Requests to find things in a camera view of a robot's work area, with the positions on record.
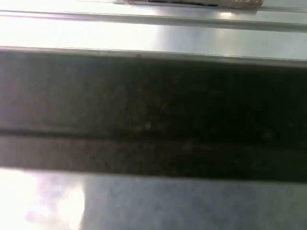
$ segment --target metal track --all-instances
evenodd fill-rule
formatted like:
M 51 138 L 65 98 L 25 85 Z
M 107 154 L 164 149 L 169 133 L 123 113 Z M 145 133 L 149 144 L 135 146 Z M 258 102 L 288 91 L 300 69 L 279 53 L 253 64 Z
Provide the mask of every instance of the metal track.
M 266 1 L 256 12 L 110 1 L 10 1 L 1 6 L 0 46 L 123 57 L 307 60 L 305 8 L 272 3 Z

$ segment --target metal surface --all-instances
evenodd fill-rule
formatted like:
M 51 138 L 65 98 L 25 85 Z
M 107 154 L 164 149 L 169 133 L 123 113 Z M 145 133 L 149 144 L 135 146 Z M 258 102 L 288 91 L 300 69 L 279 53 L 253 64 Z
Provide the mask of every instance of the metal surface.
M 285 66 L 0 52 L 0 132 L 307 146 L 306 84 Z
M 305 229 L 306 185 L 0 170 L 2 229 Z
M 155 58 L 175 54 L 172 58 L 307 60 L 307 17 L 303 8 L 296 11 L 286 6 L 279 10 L 266 2 L 264 10 L 252 12 L 31 0 L 27 4 L 6 2 L 1 9 L 2 49 L 103 56 L 114 51 L 116 56 L 134 52 Z

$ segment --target shiny metal strip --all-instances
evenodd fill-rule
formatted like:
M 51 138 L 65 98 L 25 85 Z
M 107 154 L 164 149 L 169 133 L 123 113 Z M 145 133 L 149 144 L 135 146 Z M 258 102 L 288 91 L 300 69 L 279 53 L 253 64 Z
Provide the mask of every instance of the shiny metal strip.
M 1 17 L 0 46 L 307 60 L 307 34 Z
M 199 55 L 199 54 L 182 54 L 182 53 L 161 53 L 161 52 L 142 52 L 130 50 L 96 50 L 96 49 L 73 49 L 73 48 L 34 48 L 34 47 L 12 47 L 0 46 L 3 51 L 19 51 L 23 53 L 56 53 L 85 56 L 107 56 L 107 57 L 124 57 L 124 58 L 154 58 L 165 60 L 190 60 L 190 61 L 208 61 L 229 64 L 252 64 L 260 66 L 276 67 L 294 67 L 305 68 L 305 60 L 298 59 L 280 59 L 280 58 L 262 58 L 262 57 L 236 57 L 220 55 Z
M 206 28 L 225 28 L 255 31 L 307 32 L 307 26 L 296 23 L 267 23 L 254 21 L 215 20 L 199 18 L 156 17 L 142 15 L 83 14 L 83 13 L 47 13 L 47 12 L 11 12 L 0 11 L 0 16 L 54 18 L 77 21 L 105 21 L 135 24 L 176 25 Z
M 213 7 L 182 7 L 161 5 L 125 5 L 99 1 L 72 1 L 61 3 L 45 1 L 26 1 L 27 4 L 5 2 L 0 6 L 2 11 L 14 12 L 49 12 L 49 13 L 80 13 L 98 15 L 126 15 L 143 17 L 181 18 L 198 20 L 227 20 L 234 22 L 256 23 L 290 23 L 307 24 L 305 12 L 284 12 L 278 10 L 242 11 L 236 9 L 221 9 Z

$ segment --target gray metal panel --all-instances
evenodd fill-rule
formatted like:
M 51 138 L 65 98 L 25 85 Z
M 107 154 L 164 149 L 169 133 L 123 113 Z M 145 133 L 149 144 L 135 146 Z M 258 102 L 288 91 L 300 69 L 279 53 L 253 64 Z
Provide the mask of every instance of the gray metal panel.
M 2 229 L 300 230 L 306 185 L 0 170 Z
M 110 1 L 28 1 L 27 4 L 12 1 L 1 6 L 1 14 L 6 16 L 0 18 L 0 24 L 11 26 L 2 27 L 0 46 L 4 49 L 85 51 L 103 56 L 112 55 L 108 51 L 116 50 L 117 56 L 136 51 L 144 57 L 152 57 L 154 53 L 156 58 L 175 53 L 185 55 L 185 59 L 192 59 L 194 55 L 306 60 L 307 17 L 304 10 L 298 12 L 288 5 L 280 10 L 274 8 L 274 4 L 266 5 L 264 10 L 252 12 L 118 5 Z
M 306 146 L 306 81 L 286 67 L 1 52 L 0 131 Z
M 41 49 L 141 51 L 307 59 L 307 34 L 192 26 L 1 17 L 0 45 Z

